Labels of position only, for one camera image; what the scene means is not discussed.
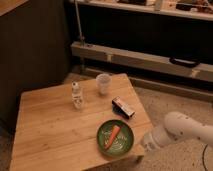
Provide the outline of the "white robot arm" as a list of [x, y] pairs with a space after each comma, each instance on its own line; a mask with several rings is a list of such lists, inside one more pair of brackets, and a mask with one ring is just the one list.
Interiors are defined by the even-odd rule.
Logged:
[[213, 125], [203, 124], [177, 111], [170, 112], [160, 125], [144, 134], [141, 145], [146, 151], [152, 151], [187, 139], [197, 139], [213, 147]]

